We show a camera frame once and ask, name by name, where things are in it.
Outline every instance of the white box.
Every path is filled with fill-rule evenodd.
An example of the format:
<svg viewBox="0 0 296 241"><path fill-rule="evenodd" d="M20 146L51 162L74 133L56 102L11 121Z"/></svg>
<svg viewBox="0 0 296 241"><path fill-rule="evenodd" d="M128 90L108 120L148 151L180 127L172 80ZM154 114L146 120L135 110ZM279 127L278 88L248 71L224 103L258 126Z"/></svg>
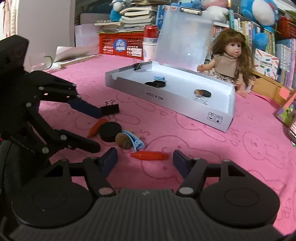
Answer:
<svg viewBox="0 0 296 241"><path fill-rule="evenodd" d="M260 49L256 49L254 57L254 67L258 73L264 74L273 80L277 79L277 69L279 59Z"/></svg>
<svg viewBox="0 0 296 241"><path fill-rule="evenodd" d="M164 76L166 86L155 88L145 85L154 76ZM134 65L109 71L105 75L106 86L163 106L218 130L226 132L235 110L235 90L232 84L197 73L195 71L143 63L134 71ZM207 90L212 96L206 104L200 103L194 90Z"/></svg>

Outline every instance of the red pen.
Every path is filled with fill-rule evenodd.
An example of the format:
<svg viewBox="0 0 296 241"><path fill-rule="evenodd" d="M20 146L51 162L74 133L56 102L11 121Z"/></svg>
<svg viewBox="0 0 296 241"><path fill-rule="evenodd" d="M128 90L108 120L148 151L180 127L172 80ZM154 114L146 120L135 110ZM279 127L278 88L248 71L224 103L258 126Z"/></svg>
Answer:
<svg viewBox="0 0 296 241"><path fill-rule="evenodd" d="M138 151L130 154L131 157L144 161L163 161L169 159L169 155L160 151Z"/></svg>

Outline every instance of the red marker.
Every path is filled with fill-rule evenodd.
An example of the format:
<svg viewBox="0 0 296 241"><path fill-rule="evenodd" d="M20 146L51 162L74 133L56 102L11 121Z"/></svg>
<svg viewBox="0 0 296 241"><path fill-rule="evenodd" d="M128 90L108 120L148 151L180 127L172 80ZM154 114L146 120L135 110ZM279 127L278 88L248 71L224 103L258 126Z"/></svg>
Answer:
<svg viewBox="0 0 296 241"><path fill-rule="evenodd" d="M99 119L99 121L89 131L89 133L87 135L87 138L95 137L99 132L100 126L103 125L106 122L108 122L108 120L105 119L105 118Z"/></svg>
<svg viewBox="0 0 296 241"><path fill-rule="evenodd" d="M170 156L160 151L138 151L130 154L131 157L143 161L163 161L170 158Z"/></svg>

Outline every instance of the blue gripper pad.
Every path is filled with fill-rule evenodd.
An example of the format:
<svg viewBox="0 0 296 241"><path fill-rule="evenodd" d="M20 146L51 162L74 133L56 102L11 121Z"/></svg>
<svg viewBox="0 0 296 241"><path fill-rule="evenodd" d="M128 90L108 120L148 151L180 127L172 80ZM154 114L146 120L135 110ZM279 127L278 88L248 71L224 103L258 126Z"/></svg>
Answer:
<svg viewBox="0 0 296 241"><path fill-rule="evenodd" d="M89 115L93 118L99 119L103 116L102 111L99 107L91 105L82 99L76 98L73 100L69 100L68 104L74 110L78 110L79 112L82 112L82 113Z"/></svg>

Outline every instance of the doll hand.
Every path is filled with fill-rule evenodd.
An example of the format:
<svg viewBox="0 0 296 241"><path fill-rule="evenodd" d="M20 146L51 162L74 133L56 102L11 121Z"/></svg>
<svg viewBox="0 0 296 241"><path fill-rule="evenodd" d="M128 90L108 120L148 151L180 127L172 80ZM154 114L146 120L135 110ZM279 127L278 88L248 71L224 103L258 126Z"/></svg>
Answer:
<svg viewBox="0 0 296 241"><path fill-rule="evenodd" d="M240 87L244 81L242 79L237 79L235 86Z"/></svg>
<svg viewBox="0 0 296 241"><path fill-rule="evenodd" d="M197 71L198 71L198 72L205 71L205 69L204 69L204 65L203 65L203 64L199 65L199 66L197 67Z"/></svg>
<svg viewBox="0 0 296 241"><path fill-rule="evenodd" d="M239 78L237 79L235 86L240 87L243 84L244 80L242 74L239 74Z"/></svg>

